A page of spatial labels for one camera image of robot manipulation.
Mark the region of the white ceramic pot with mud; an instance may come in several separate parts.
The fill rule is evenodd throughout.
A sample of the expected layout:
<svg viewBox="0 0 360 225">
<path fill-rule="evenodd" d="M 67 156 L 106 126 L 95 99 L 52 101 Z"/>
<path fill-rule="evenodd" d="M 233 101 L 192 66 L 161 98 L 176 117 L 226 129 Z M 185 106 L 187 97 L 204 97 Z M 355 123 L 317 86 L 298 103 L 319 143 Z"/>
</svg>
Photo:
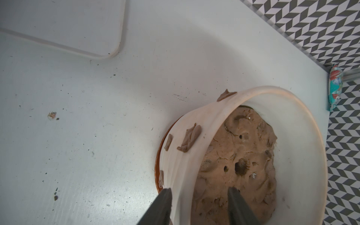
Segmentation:
<svg viewBox="0 0 360 225">
<path fill-rule="evenodd" d="M 169 128 L 155 181 L 158 191 L 172 190 L 172 225 L 229 224 L 231 187 L 263 225 L 320 225 L 327 195 L 323 137 L 289 91 L 225 91 Z"/>
</svg>

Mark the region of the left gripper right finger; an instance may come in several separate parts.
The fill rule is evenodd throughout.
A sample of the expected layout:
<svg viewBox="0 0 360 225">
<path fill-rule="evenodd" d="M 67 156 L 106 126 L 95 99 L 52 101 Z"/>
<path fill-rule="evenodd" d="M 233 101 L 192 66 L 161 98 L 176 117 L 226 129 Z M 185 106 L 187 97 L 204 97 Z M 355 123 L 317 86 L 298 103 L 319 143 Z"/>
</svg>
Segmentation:
<svg viewBox="0 0 360 225">
<path fill-rule="evenodd" d="M 228 217 L 230 225 L 260 225 L 241 192 L 235 187 L 228 188 Z"/>
</svg>

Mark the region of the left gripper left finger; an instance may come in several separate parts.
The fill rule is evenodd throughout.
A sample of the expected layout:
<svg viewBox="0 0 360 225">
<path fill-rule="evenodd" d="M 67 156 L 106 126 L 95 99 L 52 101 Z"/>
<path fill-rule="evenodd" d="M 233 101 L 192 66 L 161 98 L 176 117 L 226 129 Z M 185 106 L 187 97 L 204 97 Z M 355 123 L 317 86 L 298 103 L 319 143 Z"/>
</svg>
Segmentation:
<svg viewBox="0 0 360 225">
<path fill-rule="evenodd" d="M 172 190 L 170 188 L 164 188 L 137 225 L 169 225 L 171 208 Z"/>
</svg>

